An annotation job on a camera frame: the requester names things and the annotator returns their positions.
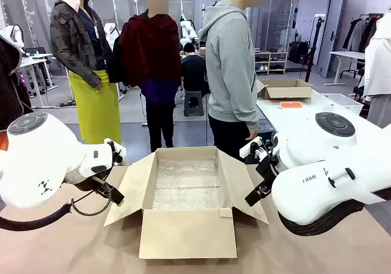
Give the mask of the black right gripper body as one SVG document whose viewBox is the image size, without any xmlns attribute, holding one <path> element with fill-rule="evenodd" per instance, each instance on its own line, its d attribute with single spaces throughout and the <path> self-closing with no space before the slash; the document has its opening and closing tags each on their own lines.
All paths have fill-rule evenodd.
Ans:
<svg viewBox="0 0 391 274">
<path fill-rule="evenodd" d="M 263 181 L 256 186 L 257 190 L 270 190 L 271 186 L 279 174 L 277 168 L 279 160 L 277 156 L 266 156 L 259 162 L 256 171 L 262 176 Z"/>
</svg>

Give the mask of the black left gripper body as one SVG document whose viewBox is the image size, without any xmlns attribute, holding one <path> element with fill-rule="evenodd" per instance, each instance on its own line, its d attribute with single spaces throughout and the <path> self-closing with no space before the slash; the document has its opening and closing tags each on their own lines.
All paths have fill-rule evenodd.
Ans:
<svg viewBox="0 0 391 274">
<path fill-rule="evenodd" d="M 81 166 L 66 173 L 64 182 L 74 185 L 81 191 L 92 191 L 102 187 L 112 168 L 106 166 L 97 166 L 92 168 L 82 168 Z"/>
</svg>

